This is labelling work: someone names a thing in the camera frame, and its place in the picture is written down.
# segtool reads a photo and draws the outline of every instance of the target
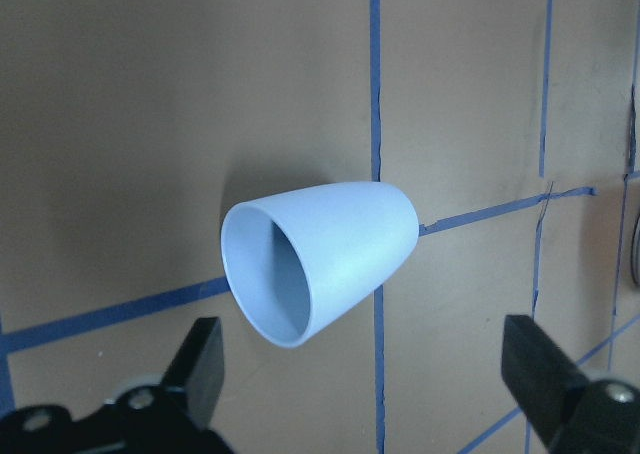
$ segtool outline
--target cup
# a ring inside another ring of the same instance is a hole
[[[267,340],[300,346],[386,281],[418,240],[398,188],[345,182],[242,202],[222,223],[227,281]]]

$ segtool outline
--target cup opening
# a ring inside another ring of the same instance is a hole
[[[249,322],[282,347],[299,344],[311,298],[300,259],[268,214],[236,206],[222,226],[222,257],[231,291]]]

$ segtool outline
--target white cup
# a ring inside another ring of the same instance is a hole
[[[273,344],[292,348],[386,281],[417,240],[418,217],[402,191],[345,182],[235,205],[221,247],[246,318]]]

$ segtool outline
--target screw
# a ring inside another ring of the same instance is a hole
[[[607,395],[616,402],[626,404],[627,402],[633,402],[635,396],[631,389],[624,384],[612,382],[605,387]]]
[[[146,387],[138,389],[129,397],[129,407],[136,411],[146,409],[151,404],[153,404],[153,393]]]
[[[51,414],[46,409],[38,409],[31,413],[22,424],[22,429],[27,432],[35,432],[44,429],[51,424]]]

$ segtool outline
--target black mechanical part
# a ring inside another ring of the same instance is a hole
[[[218,318],[196,320],[160,385],[145,385],[73,421],[61,406],[16,410],[0,420],[6,454],[231,453],[207,429],[224,380]]]
[[[640,454],[640,391],[591,382],[529,316],[506,316],[502,378],[551,454]]]

